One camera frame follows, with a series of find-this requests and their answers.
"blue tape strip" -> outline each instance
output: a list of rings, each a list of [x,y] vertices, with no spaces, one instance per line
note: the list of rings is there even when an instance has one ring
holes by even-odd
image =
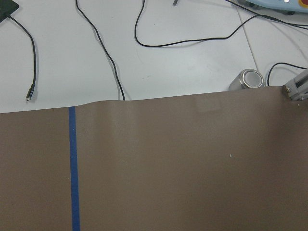
[[[69,113],[69,147],[71,155],[70,159],[71,159],[72,225],[73,225],[73,231],[80,231],[75,107],[69,107],[68,113]]]

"silver cylinder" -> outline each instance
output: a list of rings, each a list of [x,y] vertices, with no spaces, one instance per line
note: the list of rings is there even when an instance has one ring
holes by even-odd
[[[254,69],[246,69],[230,84],[229,90],[261,88],[264,86],[264,78],[258,71]]]

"brown surface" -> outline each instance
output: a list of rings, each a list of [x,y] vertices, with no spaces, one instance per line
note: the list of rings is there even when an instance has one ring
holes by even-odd
[[[0,114],[0,230],[71,230],[68,109]]]
[[[76,114],[82,231],[308,230],[308,101],[263,88]]]

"cable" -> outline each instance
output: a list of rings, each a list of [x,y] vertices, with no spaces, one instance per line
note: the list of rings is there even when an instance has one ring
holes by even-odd
[[[272,67],[271,67],[271,69],[270,69],[270,72],[269,72],[269,74],[268,74],[268,81],[267,81],[267,84],[268,84],[268,86],[270,86],[270,75],[271,75],[271,72],[273,71],[273,69],[274,69],[274,67],[275,66],[277,66],[277,65],[288,65],[288,66],[292,66],[292,67],[296,67],[296,68],[299,68],[299,69],[304,69],[304,70],[306,70],[306,68],[305,67],[301,67],[301,66],[296,66],[296,65],[293,65],[293,64],[288,64],[288,63],[276,63],[276,64],[274,64]]]
[[[232,37],[242,26],[244,26],[246,23],[248,23],[250,20],[252,20],[253,18],[256,18],[256,17],[263,17],[263,18],[266,18],[266,19],[269,19],[269,20],[272,20],[272,21],[276,21],[276,22],[279,22],[279,23],[282,23],[282,24],[286,24],[286,25],[289,25],[289,26],[294,26],[294,27],[297,27],[297,28],[301,28],[301,29],[304,29],[304,30],[308,30],[308,28],[305,28],[305,26],[308,26],[308,25],[302,25],[302,24],[292,24],[292,23],[288,23],[288,22],[284,22],[280,19],[277,19],[277,18],[274,18],[274,17],[271,17],[271,16],[268,16],[268,15],[263,15],[263,14],[259,14],[259,13],[256,13],[252,10],[249,10],[239,4],[236,4],[230,0],[225,0],[235,6],[238,6],[244,10],[247,10],[253,14],[255,14],[255,16],[252,16],[251,18],[247,19],[245,22],[243,22],[239,27],[236,28],[236,30],[230,34],[229,36],[227,37],[216,37],[216,38],[202,38],[202,39],[189,39],[189,40],[183,40],[183,41],[178,41],[178,42],[172,42],[172,43],[167,43],[167,44],[161,44],[161,45],[147,45],[147,44],[143,44],[141,43],[139,40],[138,40],[138,37],[137,37],[137,27],[138,27],[138,22],[140,20],[140,17],[143,13],[143,10],[144,10],[144,6],[145,6],[145,0],[142,0],[142,7],[141,7],[141,10],[140,10],[140,13],[137,17],[137,20],[136,20],[136,24],[135,24],[135,29],[134,29],[134,37],[135,37],[135,40],[136,42],[143,46],[143,47],[149,47],[149,48],[158,48],[158,47],[166,47],[166,46],[172,46],[172,45],[176,45],[176,44],[180,44],[180,43],[186,43],[186,42],[204,42],[204,41],[210,41],[210,40],[225,40],[225,39],[229,39],[230,37]]]
[[[37,79],[37,56],[36,56],[36,52],[35,52],[35,44],[34,44],[34,40],[32,38],[32,36],[30,35],[30,33],[13,17],[11,17],[10,15],[8,16],[8,18],[12,19],[16,24],[18,24],[26,33],[27,35],[30,37],[31,39],[31,43],[32,43],[32,50],[33,50],[33,64],[34,64],[34,68],[33,68],[33,81],[32,81],[32,85],[28,91],[28,94],[26,96],[26,101],[30,101],[34,92],[34,87],[35,87],[35,81]]]
[[[78,5],[78,0],[76,0],[76,7],[77,9],[79,10],[79,12],[84,16],[84,18],[88,21],[88,23],[92,26],[92,28],[95,30],[96,32],[96,35],[100,41],[100,44],[103,48],[103,50],[105,51],[107,57],[109,58],[110,62],[112,63],[112,66],[113,66],[113,69],[114,69],[114,72],[115,72],[115,78],[116,78],[116,81],[120,87],[120,90],[121,90],[121,94],[122,94],[122,98],[123,100],[125,100],[125,95],[124,95],[124,92],[123,92],[123,89],[122,89],[122,86],[121,86],[121,83],[120,83],[120,80],[119,80],[119,77],[118,77],[118,74],[117,74],[117,70],[116,70],[116,64],[115,62],[113,61],[113,59],[111,58],[110,54],[108,53],[106,47],[104,46],[103,44],[103,41],[101,39],[101,36],[100,34],[98,33],[98,30],[96,29],[96,27],[94,26],[94,24],[88,19],[88,17],[83,13],[83,11],[79,8],[79,5]]]

